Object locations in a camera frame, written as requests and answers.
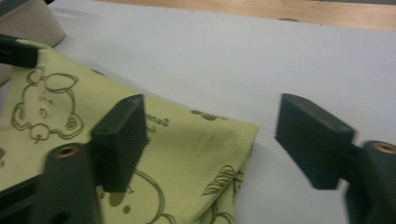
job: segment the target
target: black plastic part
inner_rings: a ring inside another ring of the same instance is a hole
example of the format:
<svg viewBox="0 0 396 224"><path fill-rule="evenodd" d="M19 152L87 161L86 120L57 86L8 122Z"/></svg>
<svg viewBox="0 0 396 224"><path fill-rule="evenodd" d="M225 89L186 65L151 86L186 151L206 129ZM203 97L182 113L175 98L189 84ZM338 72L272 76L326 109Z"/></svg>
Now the black plastic part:
<svg viewBox="0 0 396 224"><path fill-rule="evenodd" d="M282 94L276 140L316 189L335 189L354 130L303 97Z"/></svg>
<svg viewBox="0 0 396 224"><path fill-rule="evenodd" d="M0 223L27 223L39 175L0 192Z"/></svg>
<svg viewBox="0 0 396 224"><path fill-rule="evenodd" d="M0 63L33 68L37 65L38 48L17 42L17 39L0 34Z"/></svg>
<svg viewBox="0 0 396 224"><path fill-rule="evenodd" d="M90 148L104 191L127 189L146 144L143 95L121 100L92 130Z"/></svg>
<svg viewBox="0 0 396 224"><path fill-rule="evenodd" d="M90 156L84 145L76 143L51 151L29 223L102 223Z"/></svg>
<svg viewBox="0 0 396 224"><path fill-rule="evenodd" d="M359 168L364 189L370 201L365 224L396 223L396 154L379 150L375 145L388 143L371 141L364 144L359 155Z"/></svg>

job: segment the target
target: table surface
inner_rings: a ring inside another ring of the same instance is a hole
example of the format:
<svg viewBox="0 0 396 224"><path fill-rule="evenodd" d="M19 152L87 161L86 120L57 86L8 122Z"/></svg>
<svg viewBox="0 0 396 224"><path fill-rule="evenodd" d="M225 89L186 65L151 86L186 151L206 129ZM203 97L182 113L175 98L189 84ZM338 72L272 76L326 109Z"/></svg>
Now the table surface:
<svg viewBox="0 0 396 224"><path fill-rule="evenodd" d="M396 6L309 0L102 0L396 31Z"/></svg>
<svg viewBox="0 0 396 224"><path fill-rule="evenodd" d="M260 125L237 223L343 224L346 183L311 189L274 139L280 94L395 141L396 33L91 0L57 0L56 47L131 87Z"/></svg>

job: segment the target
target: white tabletop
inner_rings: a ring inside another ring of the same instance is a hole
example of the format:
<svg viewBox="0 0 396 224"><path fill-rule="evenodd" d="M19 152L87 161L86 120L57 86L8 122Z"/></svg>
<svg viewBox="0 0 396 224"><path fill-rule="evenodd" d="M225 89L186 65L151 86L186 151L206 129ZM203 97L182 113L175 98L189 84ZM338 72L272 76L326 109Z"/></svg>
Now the white tabletop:
<svg viewBox="0 0 396 224"><path fill-rule="evenodd" d="M396 33L91 0L57 0L56 49L131 87L260 125L237 223L347 223L339 190L311 189L274 139L280 94L395 143Z"/></svg>

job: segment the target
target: wooden floor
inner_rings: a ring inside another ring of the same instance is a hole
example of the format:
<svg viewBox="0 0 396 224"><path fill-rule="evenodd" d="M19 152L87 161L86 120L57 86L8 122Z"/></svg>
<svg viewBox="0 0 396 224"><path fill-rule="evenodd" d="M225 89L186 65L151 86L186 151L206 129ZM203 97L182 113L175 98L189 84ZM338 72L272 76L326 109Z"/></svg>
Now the wooden floor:
<svg viewBox="0 0 396 224"><path fill-rule="evenodd" d="M307 0L100 0L396 31L396 6Z"/></svg>

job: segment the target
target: folded cloth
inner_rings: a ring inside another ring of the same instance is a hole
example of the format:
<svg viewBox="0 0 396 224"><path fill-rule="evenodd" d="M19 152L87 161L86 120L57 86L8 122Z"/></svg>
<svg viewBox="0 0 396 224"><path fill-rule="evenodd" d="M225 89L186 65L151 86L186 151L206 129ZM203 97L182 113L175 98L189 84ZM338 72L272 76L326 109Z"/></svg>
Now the folded cloth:
<svg viewBox="0 0 396 224"><path fill-rule="evenodd" d="M40 174L47 153L87 143L119 100L141 92L54 49L14 67L0 119L0 190ZM149 143L125 193L97 189L105 223L235 223L234 200L258 127L145 95Z"/></svg>

